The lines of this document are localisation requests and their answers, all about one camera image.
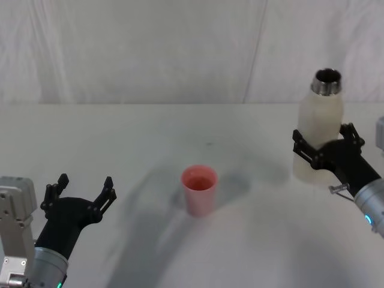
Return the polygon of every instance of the plastic bottle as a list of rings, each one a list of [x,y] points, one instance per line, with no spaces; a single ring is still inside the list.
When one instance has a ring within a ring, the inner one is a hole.
[[[298,130],[314,148],[338,138],[343,118],[341,74],[333,69],[319,70],[308,95],[300,102]],[[334,180],[331,172],[313,170],[308,162],[296,155],[293,174],[303,182],[327,187]]]

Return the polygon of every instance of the white backdrop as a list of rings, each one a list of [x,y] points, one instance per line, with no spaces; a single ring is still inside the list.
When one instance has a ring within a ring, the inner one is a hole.
[[[0,103],[384,100],[381,0],[1,0]]]

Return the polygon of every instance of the plastic cup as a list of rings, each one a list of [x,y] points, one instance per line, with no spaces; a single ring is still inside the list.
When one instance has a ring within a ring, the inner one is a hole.
[[[181,175],[187,210],[194,217],[204,217],[214,210],[218,177],[214,169],[193,165]]]

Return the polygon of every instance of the table surface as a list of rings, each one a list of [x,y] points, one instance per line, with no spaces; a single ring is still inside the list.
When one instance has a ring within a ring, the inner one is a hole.
[[[112,176],[117,201],[82,232],[67,288],[383,287],[384,241],[357,207],[292,176],[295,104],[0,108],[0,175],[94,199]],[[379,172],[384,104],[347,104]],[[191,164],[214,167],[217,209],[193,219],[179,187]],[[38,236],[43,212],[34,212]]]

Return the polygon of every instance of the blue led light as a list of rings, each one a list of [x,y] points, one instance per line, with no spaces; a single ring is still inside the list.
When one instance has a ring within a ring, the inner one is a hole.
[[[372,225],[372,219],[367,214],[365,215],[365,219],[368,221],[370,225]]]

